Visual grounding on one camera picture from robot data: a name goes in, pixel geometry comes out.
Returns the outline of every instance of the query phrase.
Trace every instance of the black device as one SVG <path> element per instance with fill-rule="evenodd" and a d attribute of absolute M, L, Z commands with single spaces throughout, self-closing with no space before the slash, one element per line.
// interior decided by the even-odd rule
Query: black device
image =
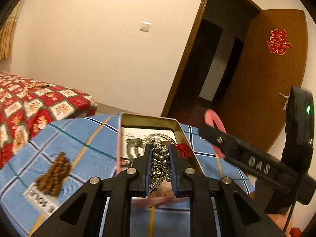
<path fill-rule="evenodd" d="M 206 124 L 201 126 L 199 134 L 220 147 L 226 161 L 272 186 L 282 201 L 294 202 L 297 199 L 307 204 L 315 191 L 315 181 L 307 175 L 312 157 L 313 117 L 311 94 L 292 88 L 286 117 L 290 140 L 287 138 L 282 161 Z M 285 236 L 264 209 L 258 207 L 231 178 L 216 180 L 206 177 L 190 168 L 187 160 L 178 156 L 174 145 L 170 145 L 169 150 L 173 193 L 177 198 L 190 197 L 192 237 L 217 236 L 211 197 L 215 200 L 221 236 Z M 103 236 L 129 236 L 131 198 L 148 195 L 151 159 L 152 147 L 148 144 L 144 156 L 136 158 L 132 168 L 110 179 L 92 177 L 32 236 L 98 236 L 109 197 Z M 308 194 L 299 191 L 303 185 L 309 186 L 305 186 Z M 283 206 L 276 204 L 275 198 L 271 202 L 277 206 L 276 209 Z"/>

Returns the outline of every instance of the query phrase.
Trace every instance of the silver screw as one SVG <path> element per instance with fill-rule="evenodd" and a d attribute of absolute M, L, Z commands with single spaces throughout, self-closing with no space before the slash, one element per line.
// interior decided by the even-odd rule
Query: silver screw
<path fill-rule="evenodd" d="M 231 184 L 232 183 L 232 179 L 231 178 L 229 178 L 228 176 L 224 176 L 223 178 L 222 178 L 222 182 L 224 183 L 224 184 Z"/>
<path fill-rule="evenodd" d="M 218 137 L 216 140 L 217 140 L 218 144 L 222 144 L 223 143 L 223 140 L 222 140 L 221 137 Z"/>
<path fill-rule="evenodd" d="M 195 173 L 195 170 L 193 168 L 190 168 L 188 167 L 185 172 L 188 174 L 188 175 L 193 175 Z"/>
<path fill-rule="evenodd" d="M 99 178 L 94 176 L 90 178 L 90 183 L 92 184 L 97 184 L 99 182 Z"/>
<path fill-rule="evenodd" d="M 130 175 L 133 175 L 137 172 L 137 170 L 133 167 L 130 167 L 128 170 L 126 170 L 126 172 Z"/>

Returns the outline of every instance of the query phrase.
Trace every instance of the red chinese character decoration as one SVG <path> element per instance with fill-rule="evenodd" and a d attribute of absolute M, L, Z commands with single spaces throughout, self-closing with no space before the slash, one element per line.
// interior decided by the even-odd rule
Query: red chinese character decoration
<path fill-rule="evenodd" d="M 267 42 L 271 53 L 277 52 L 278 55 L 283 55 L 287 47 L 292 48 L 290 43 L 286 43 L 287 35 L 288 33 L 284 29 L 281 32 L 278 29 L 271 30 L 270 42 Z"/>

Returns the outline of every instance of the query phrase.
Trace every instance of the brown wooden door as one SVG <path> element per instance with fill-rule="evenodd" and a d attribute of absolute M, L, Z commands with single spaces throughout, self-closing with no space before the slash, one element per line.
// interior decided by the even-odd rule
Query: brown wooden door
<path fill-rule="evenodd" d="M 283 55 L 271 53 L 267 44 L 275 29 L 284 29 L 286 43 L 292 45 L 284 47 Z M 279 93 L 288 95 L 292 85 L 301 86 L 306 56 L 304 12 L 293 9 L 261 11 L 249 24 L 237 69 L 217 110 L 227 132 L 268 151 L 285 124 L 283 106 L 286 99 Z"/>

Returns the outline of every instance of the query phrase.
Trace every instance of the yellow stripe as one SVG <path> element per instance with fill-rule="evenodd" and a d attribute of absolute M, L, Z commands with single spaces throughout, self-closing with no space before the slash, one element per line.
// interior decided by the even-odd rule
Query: yellow stripe
<path fill-rule="evenodd" d="M 150 216 L 149 216 L 148 237 L 152 237 L 153 236 L 154 221 L 155 221 L 155 207 L 151 207 L 150 208 Z"/>
<path fill-rule="evenodd" d="M 89 145 L 92 140 L 95 138 L 95 136 L 97 135 L 97 133 L 101 130 L 101 128 L 110 120 L 111 117 L 115 116 L 115 114 L 112 114 L 111 116 L 107 117 L 106 120 L 102 123 L 102 125 L 100 125 L 97 130 L 89 137 L 89 139 L 86 142 L 86 145 Z M 84 146 L 80 153 L 77 155 L 75 161 L 72 163 L 71 165 L 71 169 L 70 172 L 72 171 L 72 169 L 77 165 L 77 163 L 79 162 L 79 160 L 82 158 L 83 154 L 85 153 L 87 147 Z M 64 184 L 64 182 L 66 181 L 67 177 L 63 179 L 62 184 Z M 36 220 L 35 224 L 33 225 L 30 233 L 29 233 L 29 237 L 32 236 L 32 234 L 37 230 L 38 227 L 41 226 L 42 221 L 44 220 L 45 216 L 43 214 L 41 214 L 38 219 Z"/>
<path fill-rule="evenodd" d="M 218 169 L 219 169 L 219 174 L 221 175 L 221 178 L 222 178 L 224 175 L 223 175 L 221 163 L 219 162 L 219 157 L 217 156 L 217 154 L 216 154 L 216 160 L 217 160 L 217 165 L 218 165 Z"/>

